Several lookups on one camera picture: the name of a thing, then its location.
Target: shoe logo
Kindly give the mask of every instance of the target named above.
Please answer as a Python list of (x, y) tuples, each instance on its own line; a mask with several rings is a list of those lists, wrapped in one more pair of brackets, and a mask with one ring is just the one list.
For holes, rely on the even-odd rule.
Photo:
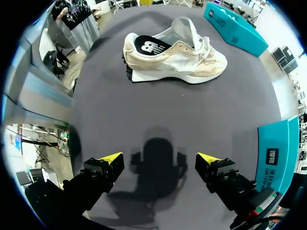
[(154, 42), (145, 42), (144, 45), (141, 47), (142, 50), (146, 51), (146, 52), (153, 52), (154, 54), (160, 54), (165, 47), (164, 46), (158, 46), (158, 44), (154, 43)]

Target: wall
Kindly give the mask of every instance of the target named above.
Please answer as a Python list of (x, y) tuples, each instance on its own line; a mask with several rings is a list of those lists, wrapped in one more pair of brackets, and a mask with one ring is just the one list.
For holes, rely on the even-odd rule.
[(53, 51), (53, 50), (56, 50), (56, 47), (53, 45), (47, 33), (47, 29), (44, 29), (39, 44), (39, 54), (42, 60), (44, 60), (44, 57), (48, 51)]
[[(17, 124), (14, 124), (12, 126), (7, 126), (3, 135), (4, 154), (7, 157), (8, 167), (13, 175), (15, 175), (16, 172), (27, 171), (28, 169), (34, 168), (37, 157), (36, 148), (33, 144), (23, 143), (22, 152), (16, 148), (14, 139), (17, 136), (17, 132), (18, 126)], [(25, 136), (24, 139), (29, 137), (31, 140), (37, 140), (38, 138), (36, 132), (24, 129), (22, 135)]]
[(288, 46), (294, 56), (302, 53), (302, 47), (294, 30), (270, 5), (265, 5), (255, 25), (256, 30), (269, 44), (268, 51), (272, 52), (278, 47)]
[(4, 156), (6, 156), (8, 169), (11, 170), (12, 175), (16, 175), (16, 172), (26, 171), (27, 165), (24, 162), (24, 157), (16, 147), (14, 142), (12, 142), (11, 137), (13, 139), (16, 137), (14, 132), (17, 132), (17, 125), (7, 126), (3, 135), (3, 144), (4, 144)]

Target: white sneaker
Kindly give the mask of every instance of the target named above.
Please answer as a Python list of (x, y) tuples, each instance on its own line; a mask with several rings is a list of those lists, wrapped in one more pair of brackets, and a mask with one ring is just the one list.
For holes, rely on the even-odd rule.
[(155, 36), (128, 34), (123, 59), (132, 82), (176, 77), (203, 83), (218, 77), (227, 66), (225, 56), (210, 45), (208, 37), (197, 34), (186, 17), (176, 18), (170, 28)]

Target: shoe insole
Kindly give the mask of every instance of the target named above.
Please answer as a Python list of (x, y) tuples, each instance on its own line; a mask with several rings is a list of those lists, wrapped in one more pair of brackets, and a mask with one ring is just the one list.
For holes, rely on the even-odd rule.
[(149, 56), (160, 54), (171, 47), (169, 44), (147, 35), (137, 37), (134, 45), (139, 53)]

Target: black shirt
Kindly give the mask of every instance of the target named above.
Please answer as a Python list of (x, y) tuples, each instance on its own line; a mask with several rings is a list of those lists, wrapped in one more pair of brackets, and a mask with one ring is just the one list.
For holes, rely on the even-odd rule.
[(52, 11), (52, 17), (54, 20), (62, 12), (65, 7), (68, 7), (68, 13), (62, 17), (62, 21), (67, 27), (72, 30), (84, 19), (92, 14), (90, 7), (85, 0), (72, 0), (72, 5), (64, 0), (57, 0)]

